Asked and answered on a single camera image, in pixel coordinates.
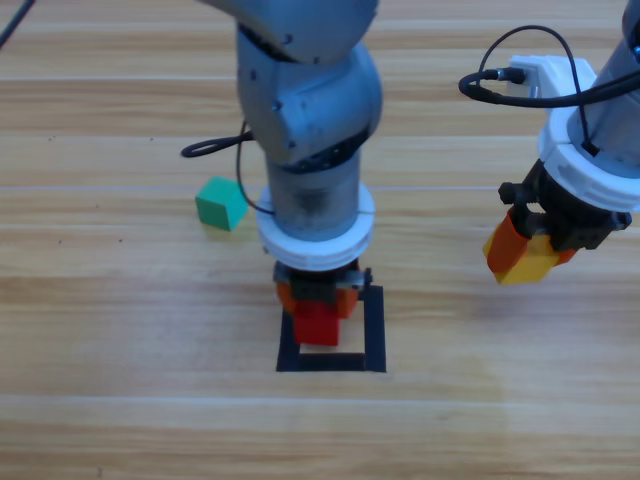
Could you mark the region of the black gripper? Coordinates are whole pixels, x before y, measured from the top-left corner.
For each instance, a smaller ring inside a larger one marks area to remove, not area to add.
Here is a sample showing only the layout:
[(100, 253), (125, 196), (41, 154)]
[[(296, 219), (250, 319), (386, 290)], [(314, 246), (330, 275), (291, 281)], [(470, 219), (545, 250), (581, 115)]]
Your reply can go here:
[(360, 269), (358, 259), (326, 271), (294, 269), (277, 261), (273, 279), (278, 299), (289, 315), (295, 313), (296, 301), (314, 300), (336, 302), (338, 317), (348, 319), (357, 305), (358, 291), (368, 288), (373, 276), (370, 268)]
[(614, 231), (631, 224), (629, 212), (595, 207), (566, 191), (537, 161), (521, 183), (498, 189), (510, 209), (483, 247), (494, 274), (505, 274), (520, 260), (531, 238), (548, 235), (558, 252), (555, 267), (568, 263), (579, 249), (594, 250)]

